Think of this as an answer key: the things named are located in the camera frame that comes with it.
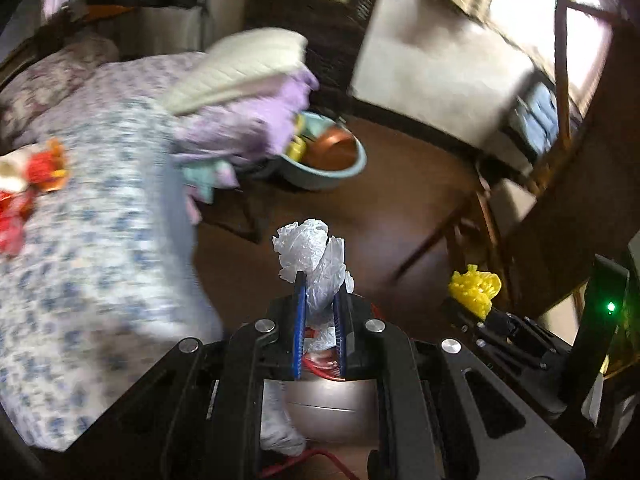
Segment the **red snack wrapper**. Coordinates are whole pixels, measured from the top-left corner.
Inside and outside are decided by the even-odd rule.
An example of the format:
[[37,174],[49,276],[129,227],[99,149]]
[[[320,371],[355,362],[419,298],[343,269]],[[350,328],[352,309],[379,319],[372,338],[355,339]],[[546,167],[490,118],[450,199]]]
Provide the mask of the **red snack wrapper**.
[[36,192],[32,188],[9,194],[1,193],[0,250],[7,257],[17,256],[24,246],[25,223],[35,208]]

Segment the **white plastic bag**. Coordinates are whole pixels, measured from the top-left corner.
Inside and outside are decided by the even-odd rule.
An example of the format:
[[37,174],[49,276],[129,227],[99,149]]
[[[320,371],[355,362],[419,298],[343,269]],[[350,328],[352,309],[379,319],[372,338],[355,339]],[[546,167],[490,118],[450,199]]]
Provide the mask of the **white plastic bag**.
[[[355,288],[345,263],[345,241],[331,235],[328,225],[318,219],[281,226],[271,241],[279,255],[281,280],[293,283],[298,272],[306,275],[306,321],[320,336],[317,342],[304,344],[303,350],[331,349],[336,344],[331,302],[341,287],[348,292]],[[285,407],[283,385],[275,380],[264,382],[260,448],[288,457],[299,456],[306,448]]]

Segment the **light blue plastic basin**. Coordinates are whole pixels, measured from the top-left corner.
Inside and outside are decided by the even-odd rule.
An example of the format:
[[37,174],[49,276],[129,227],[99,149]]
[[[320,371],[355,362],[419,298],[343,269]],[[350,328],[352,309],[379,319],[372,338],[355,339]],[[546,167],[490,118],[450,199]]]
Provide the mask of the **light blue plastic basin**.
[[366,150],[344,120],[303,112],[277,172],[296,188],[325,191],[361,174],[367,162]]

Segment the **purple floral folded blanket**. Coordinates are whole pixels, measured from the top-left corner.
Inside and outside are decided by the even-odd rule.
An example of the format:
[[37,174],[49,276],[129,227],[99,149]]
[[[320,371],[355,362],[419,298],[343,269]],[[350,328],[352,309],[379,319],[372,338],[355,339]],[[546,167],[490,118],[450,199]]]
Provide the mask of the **purple floral folded blanket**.
[[302,67],[268,93],[204,106],[180,117],[172,156],[179,164],[224,159],[235,166],[278,156],[292,140],[311,92],[318,89],[316,76]]

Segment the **yellow plastic bag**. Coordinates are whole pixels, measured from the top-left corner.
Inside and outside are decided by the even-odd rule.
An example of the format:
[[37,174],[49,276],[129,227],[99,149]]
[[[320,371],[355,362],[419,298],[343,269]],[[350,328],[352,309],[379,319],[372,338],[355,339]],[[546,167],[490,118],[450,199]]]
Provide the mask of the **yellow plastic bag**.
[[501,289],[497,274],[481,271],[475,264],[469,264],[463,273],[454,271],[448,284],[449,296],[481,321],[488,317]]

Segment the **white quilted pillow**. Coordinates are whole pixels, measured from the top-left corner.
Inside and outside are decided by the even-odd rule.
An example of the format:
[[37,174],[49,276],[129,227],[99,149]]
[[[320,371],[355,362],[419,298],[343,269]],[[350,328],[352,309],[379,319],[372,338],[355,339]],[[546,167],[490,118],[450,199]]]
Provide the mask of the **white quilted pillow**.
[[278,90],[305,67],[307,38],[292,30],[267,27],[219,40],[201,61],[169,88],[160,105],[174,115]]

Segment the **blue floral quilt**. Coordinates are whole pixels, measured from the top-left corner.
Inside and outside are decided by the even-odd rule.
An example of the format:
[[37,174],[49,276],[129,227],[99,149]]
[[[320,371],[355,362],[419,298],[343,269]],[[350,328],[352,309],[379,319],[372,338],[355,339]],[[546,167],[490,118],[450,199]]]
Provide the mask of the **blue floral quilt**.
[[65,450],[179,340],[222,336],[192,263],[175,125],[134,99],[62,130],[70,180],[2,260],[1,404],[30,445]]

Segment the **pink floral rolled comforter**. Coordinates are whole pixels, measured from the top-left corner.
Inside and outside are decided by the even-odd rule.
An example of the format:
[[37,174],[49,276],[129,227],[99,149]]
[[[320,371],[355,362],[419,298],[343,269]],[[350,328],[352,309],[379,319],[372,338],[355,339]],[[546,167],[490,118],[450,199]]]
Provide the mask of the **pink floral rolled comforter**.
[[112,40],[89,35],[27,67],[1,91],[1,140],[13,144],[34,119],[118,59]]

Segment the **copper colored pan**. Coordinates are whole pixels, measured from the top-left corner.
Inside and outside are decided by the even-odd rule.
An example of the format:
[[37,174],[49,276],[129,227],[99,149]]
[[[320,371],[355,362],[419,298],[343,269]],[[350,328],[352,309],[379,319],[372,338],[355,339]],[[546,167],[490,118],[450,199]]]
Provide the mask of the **copper colored pan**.
[[357,158],[354,135],[342,127],[332,126],[307,143],[302,163],[318,170],[341,171],[354,166]]

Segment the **purple floral bed sheet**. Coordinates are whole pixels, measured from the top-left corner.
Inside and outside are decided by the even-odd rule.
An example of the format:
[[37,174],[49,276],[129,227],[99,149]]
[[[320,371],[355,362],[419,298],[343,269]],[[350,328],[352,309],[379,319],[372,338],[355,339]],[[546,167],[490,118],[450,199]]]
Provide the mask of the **purple floral bed sheet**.
[[142,96],[157,98],[203,58],[203,52],[183,52],[103,64],[81,87],[35,118],[27,130],[37,134],[61,130],[119,102]]

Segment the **wooden chair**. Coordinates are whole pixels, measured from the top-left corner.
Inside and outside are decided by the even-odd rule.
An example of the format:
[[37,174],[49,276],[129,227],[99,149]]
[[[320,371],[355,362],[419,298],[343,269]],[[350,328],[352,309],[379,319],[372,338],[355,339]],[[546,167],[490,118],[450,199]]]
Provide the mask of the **wooden chair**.
[[[574,0],[555,0],[553,30],[554,30],[554,61],[553,74],[548,75],[544,70],[535,70],[527,79],[523,91],[516,96],[509,114],[506,115],[499,131],[510,139],[511,144],[518,151],[514,158],[516,165],[508,162],[503,169],[498,167],[498,158],[479,158],[476,161],[478,171],[487,170],[491,179],[496,182],[506,180],[518,186],[531,196],[538,196],[548,188],[554,174],[567,161],[574,148],[575,130],[572,128],[572,117],[578,113],[575,103],[570,97],[570,81],[568,80],[567,65],[567,12],[573,10],[586,14],[590,18],[609,25],[620,24],[623,19],[615,13],[579,3]],[[552,106],[554,116],[548,120],[555,132],[553,138],[545,138],[540,152],[534,150],[528,142],[526,119],[535,116],[533,104],[526,101],[526,96],[532,96],[538,87],[546,89],[545,101]],[[398,281],[414,264],[418,262],[441,238],[446,238],[450,266],[457,271],[466,268],[462,249],[459,247],[454,224],[477,205],[480,210],[486,209],[491,190],[494,186],[488,181],[483,182],[483,193],[472,195],[434,231],[411,256],[402,263],[393,275]]]

